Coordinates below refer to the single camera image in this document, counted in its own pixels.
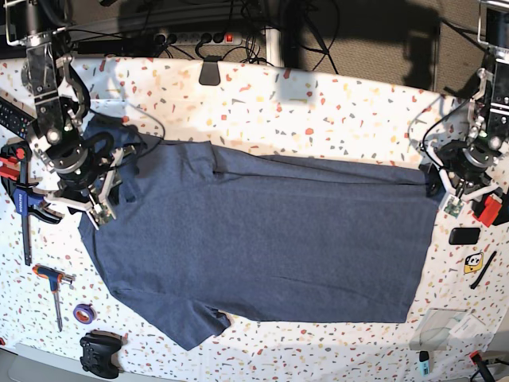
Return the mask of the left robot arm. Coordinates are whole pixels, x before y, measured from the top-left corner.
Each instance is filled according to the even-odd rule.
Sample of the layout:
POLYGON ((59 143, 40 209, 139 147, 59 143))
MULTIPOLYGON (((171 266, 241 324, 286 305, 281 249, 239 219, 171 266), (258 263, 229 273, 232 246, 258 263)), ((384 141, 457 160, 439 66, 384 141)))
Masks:
MULTIPOLYGON (((433 163, 448 198, 444 210, 455 216, 467 203, 472 215, 486 227, 504 224, 508 195, 488 170, 508 153, 508 2, 480 1, 477 44, 484 49, 483 65, 476 72, 477 90, 454 111, 468 108, 468 129, 463 138, 434 148, 426 136, 420 148, 433 163)), ((454 114, 449 112, 433 127, 454 114)))

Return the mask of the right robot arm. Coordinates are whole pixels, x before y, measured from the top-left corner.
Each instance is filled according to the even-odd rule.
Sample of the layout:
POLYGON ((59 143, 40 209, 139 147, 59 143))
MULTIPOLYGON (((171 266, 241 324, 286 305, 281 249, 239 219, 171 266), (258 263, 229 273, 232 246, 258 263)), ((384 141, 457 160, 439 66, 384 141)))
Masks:
POLYGON ((135 148, 115 147, 111 134, 84 137, 83 121, 90 110, 87 87, 72 67, 66 14, 50 1, 3 1, 6 43, 25 49, 22 70, 33 96, 36 118, 21 132, 59 189, 46 201, 87 215, 94 228, 116 219, 111 190, 121 183, 118 170, 135 148))

